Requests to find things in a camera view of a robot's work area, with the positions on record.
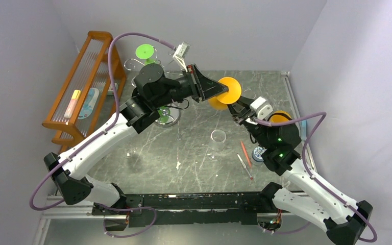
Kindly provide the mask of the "green plastic wine glass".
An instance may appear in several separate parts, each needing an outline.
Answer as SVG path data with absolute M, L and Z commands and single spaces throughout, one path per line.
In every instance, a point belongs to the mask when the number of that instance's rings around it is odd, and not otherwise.
M 135 55 L 138 59 L 142 60 L 143 65 L 160 64 L 158 60 L 157 50 L 151 44 L 141 44 L 135 50 Z

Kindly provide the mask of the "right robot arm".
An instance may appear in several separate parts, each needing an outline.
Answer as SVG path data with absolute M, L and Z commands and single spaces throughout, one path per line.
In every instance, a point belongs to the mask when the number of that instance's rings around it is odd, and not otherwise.
M 276 208 L 295 214 L 318 226 L 334 244 L 364 241 L 370 228 L 372 205 L 357 201 L 326 181 L 307 164 L 304 153 L 295 148 L 301 143 L 297 123 L 307 118 L 291 119 L 283 112 L 273 112 L 263 97 L 240 97 L 227 106 L 233 120 L 243 125 L 260 147 L 264 165 L 278 176 L 300 187 L 307 198 L 300 197 L 280 184 L 269 183 L 260 193 L 260 205 L 271 212 Z

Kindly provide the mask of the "orange plastic wine glass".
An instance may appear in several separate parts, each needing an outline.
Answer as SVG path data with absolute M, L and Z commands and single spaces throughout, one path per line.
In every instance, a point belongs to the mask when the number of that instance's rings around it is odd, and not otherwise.
M 241 84 L 233 77 L 223 77 L 219 82 L 228 88 L 227 92 L 208 100 L 210 106 L 219 111 L 228 109 L 228 105 L 237 102 L 242 94 Z

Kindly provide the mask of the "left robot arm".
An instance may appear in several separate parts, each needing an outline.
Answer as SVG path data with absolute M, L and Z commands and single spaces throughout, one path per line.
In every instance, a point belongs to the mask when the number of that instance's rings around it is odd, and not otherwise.
M 49 153 L 44 162 L 63 202 L 68 205 L 83 200 L 105 205 L 112 214 L 125 209 L 126 196 L 113 183 L 88 176 L 90 169 L 120 143 L 129 142 L 159 117 L 160 107 L 192 98 L 196 102 L 228 92 L 228 87 L 203 75 L 196 65 L 189 65 L 178 79 L 167 78 L 159 64 L 144 66 L 135 77 L 132 97 L 100 128 L 76 147 L 60 155 Z

